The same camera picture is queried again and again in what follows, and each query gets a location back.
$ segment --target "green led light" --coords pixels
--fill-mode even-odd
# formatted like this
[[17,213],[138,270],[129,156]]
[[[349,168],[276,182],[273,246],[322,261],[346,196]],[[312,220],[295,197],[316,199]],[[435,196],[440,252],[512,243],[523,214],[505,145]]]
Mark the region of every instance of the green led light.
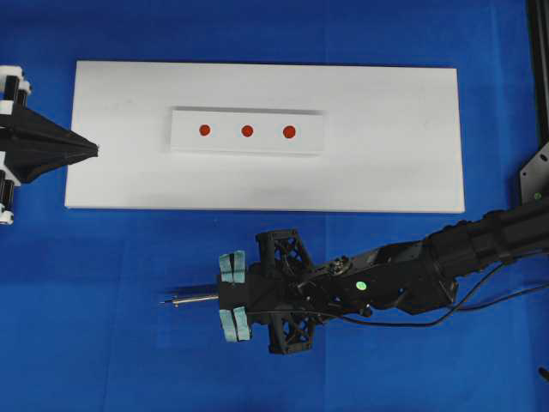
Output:
[[364,282],[357,282],[357,289],[358,290],[366,290],[368,288]]

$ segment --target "cable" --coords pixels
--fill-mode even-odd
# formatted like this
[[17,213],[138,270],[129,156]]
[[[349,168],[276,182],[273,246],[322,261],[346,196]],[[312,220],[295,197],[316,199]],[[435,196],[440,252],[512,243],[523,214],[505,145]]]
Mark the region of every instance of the cable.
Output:
[[294,310],[280,310],[280,311],[260,311],[260,312],[248,312],[248,315],[267,315],[267,314],[304,314],[304,315],[317,315],[317,316],[324,316],[325,318],[338,318],[340,320],[343,320],[344,322],[349,322],[352,324],[360,324],[363,326],[383,326],[383,327],[391,327],[391,328],[428,328],[431,326],[436,326],[438,324],[441,324],[444,320],[452,316],[455,312],[457,312],[462,305],[473,296],[479,288],[484,285],[496,272],[501,270],[505,265],[500,264],[499,266],[496,266],[493,270],[491,270],[487,275],[485,275],[482,279],[480,279],[476,285],[473,286],[471,290],[465,295],[465,297],[455,306],[453,306],[449,311],[447,311],[443,316],[440,318],[433,320],[432,322],[426,322],[422,324],[412,324],[412,323],[387,323],[387,322],[365,322],[362,320],[357,320],[354,318],[349,318],[347,316],[340,316],[340,315],[334,315],[331,313],[324,313],[324,312],[315,312],[315,311],[294,311]]
[[529,288],[529,289],[523,289],[518,292],[515,292],[513,294],[508,294],[505,296],[502,296],[501,298],[497,298],[495,300],[492,300],[490,302],[486,303],[479,303],[478,305],[471,305],[471,306],[463,306],[460,307],[457,311],[458,312],[473,312],[473,311],[479,311],[480,309],[486,309],[487,307],[496,305],[501,302],[505,302],[506,300],[511,300],[514,298],[518,298],[520,296],[523,296],[525,294],[533,294],[535,292],[540,292],[544,289],[549,288],[549,283],[544,283],[542,285],[536,286],[535,288]]

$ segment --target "blue table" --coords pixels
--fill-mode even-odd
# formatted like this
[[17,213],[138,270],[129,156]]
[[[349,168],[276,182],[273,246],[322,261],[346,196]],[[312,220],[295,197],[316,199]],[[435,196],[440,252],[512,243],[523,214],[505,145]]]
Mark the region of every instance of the blue table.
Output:
[[[221,253],[257,259],[264,230],[296,227],[318,262],[516,204],[516,171],[538,144],[522,0],[12,0],[1,10],[0,62],[23,66],[29,106],[67,127],[77,59],[456,67],[467,212],[67,210],[66,171],[49,173],[18,190],[15,225],[0,228],[0,410],[544,410],[547,294],[427,330],[334,321],[314,350],[287,357],[268,354],[260,328],[225,343],[215,303],[157,304],[166,288],[210,282]],[[546,280],[546,269],[542,257],[521,262],[476,299]]]

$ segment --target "metal probe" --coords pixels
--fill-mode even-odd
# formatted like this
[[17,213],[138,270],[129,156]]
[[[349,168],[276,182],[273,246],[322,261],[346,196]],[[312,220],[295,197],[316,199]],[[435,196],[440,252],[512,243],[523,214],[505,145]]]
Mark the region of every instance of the metal probe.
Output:
[[219,295],[217,294],[202,294],[197,296],[188,296],[186,298],[173,298],[169,300],[161,301],[160,303],[171,303],[175,307],[178,307],[179,305],[184,305],[187,303],[195,303],[195,302],[205,302],[207,300],[217,300],[219,299]]

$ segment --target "white board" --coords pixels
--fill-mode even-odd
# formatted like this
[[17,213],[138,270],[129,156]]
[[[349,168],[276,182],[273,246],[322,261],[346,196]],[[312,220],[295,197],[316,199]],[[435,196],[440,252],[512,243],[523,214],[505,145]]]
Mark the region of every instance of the white board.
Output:
[[[321,113],[322,153],[172,149],[174,110]],[[78,62],[71,208],[462,212],[453,69]]]

